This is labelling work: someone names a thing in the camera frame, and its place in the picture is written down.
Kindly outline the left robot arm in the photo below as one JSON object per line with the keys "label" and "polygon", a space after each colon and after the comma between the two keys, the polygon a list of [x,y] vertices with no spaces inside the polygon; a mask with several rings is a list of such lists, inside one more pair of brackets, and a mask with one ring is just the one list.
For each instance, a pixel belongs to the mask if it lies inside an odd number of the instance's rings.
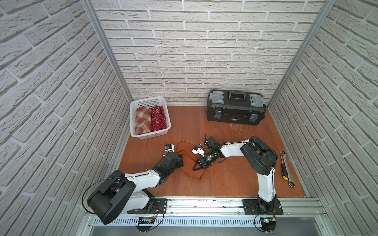
{"label": "left robot arm", "polygon": [[181,155],[173,149],[166,151],[161,161],[152,169],[136,174],[124,174],[116,170],[101,181],[100,185],[87,198],[85,211],[95,214],[106,225],[121,213],[156,214],[159,209],[154,195],[147,189],[163,185],[169,176],[184,166]]}

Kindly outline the white plastic basket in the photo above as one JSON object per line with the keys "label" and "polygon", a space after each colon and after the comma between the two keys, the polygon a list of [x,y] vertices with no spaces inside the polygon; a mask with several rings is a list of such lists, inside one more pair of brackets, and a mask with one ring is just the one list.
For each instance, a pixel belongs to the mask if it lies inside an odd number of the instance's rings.
{"label": "white plastic basket", "polygon": [[[152,110],[152,108],[156,106],[158,107],[162,106],[164,108],[167,128],[163,130],[155,131],[155,132],[151,131],[146,134],[136,135],[135,134],[135,117],[136,117],[137,108],[147,107],[150,110]],[[167,109],[167,105],[166,105],[164,97],[156,96],[156,97],[150,97],[150,98],[133,101],[131,103],[131,108],[130,108],[130,126],[131,126],[131,136],[142,139],[142,140],[167,134],[168,130],[171,128],[171,122],[170,122],[170,117],[169,117],[169,113],[168,113],[168,109]]]}

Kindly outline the red plaid skirt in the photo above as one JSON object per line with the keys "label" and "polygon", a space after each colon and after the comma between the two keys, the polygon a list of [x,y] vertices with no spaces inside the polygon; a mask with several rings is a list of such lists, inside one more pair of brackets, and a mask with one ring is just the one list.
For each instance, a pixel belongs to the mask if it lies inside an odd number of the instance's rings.
{"label": "red plaid skirt", "polygon": [[136,110],[135,134],[141,135],[151,132],[151,113],[147,107],[139,107]]}

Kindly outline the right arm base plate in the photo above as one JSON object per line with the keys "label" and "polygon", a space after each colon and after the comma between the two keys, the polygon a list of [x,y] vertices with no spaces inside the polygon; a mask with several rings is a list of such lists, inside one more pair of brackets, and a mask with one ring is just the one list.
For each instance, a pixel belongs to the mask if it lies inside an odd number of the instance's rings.
{"label": "right arm base plate", "polygon": [[243,199],[242,200],[245,215],[269,214],[283,215],[283,209],[280,201],[274,198],[270,202],[260,199]]}

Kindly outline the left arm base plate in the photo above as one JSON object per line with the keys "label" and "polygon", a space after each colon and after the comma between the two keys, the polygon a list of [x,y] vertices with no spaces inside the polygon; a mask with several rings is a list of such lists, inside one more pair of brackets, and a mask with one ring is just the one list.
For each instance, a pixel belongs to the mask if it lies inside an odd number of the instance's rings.
{"label": "left arm base plate", "polygon": [[141,209],[127,211],[128,214],[155,214],[156,211],[165,214],[167,209],[166,198],[155,198],[148,201],[147,205]]}

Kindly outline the red polka dot skirt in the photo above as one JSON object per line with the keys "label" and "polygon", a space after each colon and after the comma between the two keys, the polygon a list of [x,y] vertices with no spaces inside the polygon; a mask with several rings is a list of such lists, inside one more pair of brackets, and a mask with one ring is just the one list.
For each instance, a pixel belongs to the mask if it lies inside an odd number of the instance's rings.
{"label": "red polka dot skirt", "polygon": [[162,106],[153,107],[151,110],[151,131],[159,131],[167,128],[165,111]]}

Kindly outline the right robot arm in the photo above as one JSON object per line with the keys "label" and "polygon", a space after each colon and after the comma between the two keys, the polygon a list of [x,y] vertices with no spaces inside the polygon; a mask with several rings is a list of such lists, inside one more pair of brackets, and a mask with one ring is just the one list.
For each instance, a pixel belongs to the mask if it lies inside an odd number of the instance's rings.
{"label": "right robot arm", "polygon": [[258,175],[258,197],[256,210],[268,214],[274,210],[274,203],[277,200],[275,191],[275,169],[277,166],[277,153],[273,151],[259,137],[220,145],[213,137],[205,140],[204,144],[209,149],[206,154],[201,145],[195,146],[192,153],[199,154],[193,171],[204,170],[217,164],[217,159],[226,160],[228,157],[243,156]]}

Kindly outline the orange skirt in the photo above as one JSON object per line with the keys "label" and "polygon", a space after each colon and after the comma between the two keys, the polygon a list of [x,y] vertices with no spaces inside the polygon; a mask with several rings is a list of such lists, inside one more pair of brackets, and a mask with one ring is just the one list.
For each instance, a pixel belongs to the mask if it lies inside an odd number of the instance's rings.
{"label": "orange skirt", "polygon": [[192,150],[195,148],[195,145],[181,141],[178,143],[176,152],[179,155],[182,155],[184,166],[181,168],[189,177],[201,180],[205,174],[205,169],[194,171],[193,167],[196,164],[196,161],[200,157],[199,154],[194,154]]}

